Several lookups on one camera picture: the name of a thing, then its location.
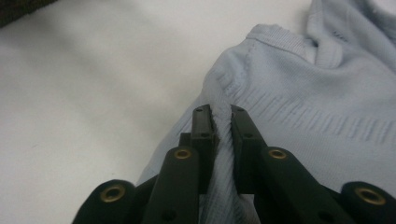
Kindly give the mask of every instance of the ribbed fabric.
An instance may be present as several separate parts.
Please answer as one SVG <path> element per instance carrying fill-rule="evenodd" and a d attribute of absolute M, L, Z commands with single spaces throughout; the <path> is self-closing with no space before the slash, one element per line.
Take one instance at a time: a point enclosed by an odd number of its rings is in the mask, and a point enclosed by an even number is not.
<path fill-rule="evenodd" d="M 370 16 L 371 6 L 315 0 L 305 36 L 254 27 L 216 61 L 140 183 L 158 174 L 166 151 L 191 129 L 192 110 L 210 104 L 220 143 L 200 221 L 260 223 L 251 197 L 237 195 L 233 184 L 230 105 L 239 105 L 269 146 L 291 151 L 322 185 L 340 190 L 359 180 L 396 196 L 395 29 L 377 22 L 385 14 Z"/>

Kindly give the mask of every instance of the gray cloth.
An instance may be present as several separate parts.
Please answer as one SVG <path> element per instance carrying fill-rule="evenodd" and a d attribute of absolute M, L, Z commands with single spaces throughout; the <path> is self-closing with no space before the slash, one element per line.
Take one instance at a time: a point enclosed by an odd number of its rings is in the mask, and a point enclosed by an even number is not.
<path fill-rule="evenodd" d="M 269 146 L 291 151 L 322 185 L 375 184 L 396 196 L 395 18 L 372 2 L 315 0 L 306 35 L 258 25 L 226 50 L 197 100 L 155 151 L 140 183 L 210 104 L 219 149 L 201 223 L 259 223 L 233 184 L 231 107 L 247 110 Z"/>

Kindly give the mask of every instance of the brass screw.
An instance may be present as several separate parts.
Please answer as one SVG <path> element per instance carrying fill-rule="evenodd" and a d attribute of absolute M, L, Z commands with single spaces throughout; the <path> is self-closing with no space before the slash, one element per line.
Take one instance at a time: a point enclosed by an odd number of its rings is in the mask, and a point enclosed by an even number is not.
<path fill-rule="evenodd" d="M 180 160 L 185 160 L 191 156 L 191 152 L 187 149 L 179 149 L 175 152 L 175 157 Z"/>
<path fill-rule="evenodd" d="M 355 193 L 365 202 L 374 205 L 384 205 L 387 200 L 379 193 L 367 188 L 357 188 Z"/>
<path fill-rule="evenodd" d="M 283 160 L 288 157 L 288 155 L 284 151 L 279 150 L 279 149 L 272 149 L 268 152 L 268 154 L 270 154 L 270 156 L 272 158 L 279 159 L 279 160 Z"/>
<path fill-rule="evenodd" d="M 121 184 L 107 187 L 100 193 L 100 199 L 105 203 L 114 203 L 125 195 L 125 187 Z"/>

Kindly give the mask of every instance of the white table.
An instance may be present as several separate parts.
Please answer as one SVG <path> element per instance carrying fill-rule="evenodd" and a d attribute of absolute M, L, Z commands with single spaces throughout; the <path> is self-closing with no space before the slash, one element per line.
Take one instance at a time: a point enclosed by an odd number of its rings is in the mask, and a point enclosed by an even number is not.
<path fill-rule="evenodd" d="M 257 23 L 305 28 L 309 0 L 60 0 L 0 30 L 0 223 L 70 223 L 94 188 L 136 183 Z"/>

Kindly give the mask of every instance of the knit sweater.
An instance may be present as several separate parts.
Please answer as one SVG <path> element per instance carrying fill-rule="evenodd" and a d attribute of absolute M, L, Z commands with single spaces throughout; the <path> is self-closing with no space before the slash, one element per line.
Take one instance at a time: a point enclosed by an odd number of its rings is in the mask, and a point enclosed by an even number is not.
<path fill-rule="evenodd" d="M 233 182 L 231 105 L 268 146 L 292 152 L 322 185 L 365 181 L 396 196 L 396 18 L 371 1 L 314 0 L 305 35 L 257 25 L 208 72 L 202 93 L 156 149 L 140 183 L 210 104 L 219 147 L 201 223 L 260 223 Z"/>

